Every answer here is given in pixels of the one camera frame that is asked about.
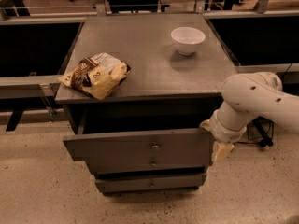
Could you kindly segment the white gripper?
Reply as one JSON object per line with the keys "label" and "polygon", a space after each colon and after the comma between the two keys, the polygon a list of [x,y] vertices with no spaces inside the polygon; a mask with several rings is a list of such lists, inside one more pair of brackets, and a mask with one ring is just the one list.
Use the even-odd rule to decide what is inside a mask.
{"label": "white gripper", "polygon": [[217,140],[213,144],[213,161],[223,160],[235,148],[232,143],[237,142],[247,130],[246,127],[241,128],[239,131],[226,128],[218,119],[218,111],[213,113],[210,120],[202,121],[199,127],[211,132]]}

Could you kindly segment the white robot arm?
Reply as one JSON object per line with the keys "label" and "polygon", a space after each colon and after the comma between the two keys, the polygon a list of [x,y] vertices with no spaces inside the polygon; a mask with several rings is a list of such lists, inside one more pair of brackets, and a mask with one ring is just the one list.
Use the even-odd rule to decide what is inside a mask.
{"label": "white robot arm", "polygon": [[258,117],[299,133],[299,97],[282,91],[280,78],[271,72],[242,73],[227,77],[221,86],[223,102],[200,127],[215,138],[213,161],[224,159],[247,125]]}

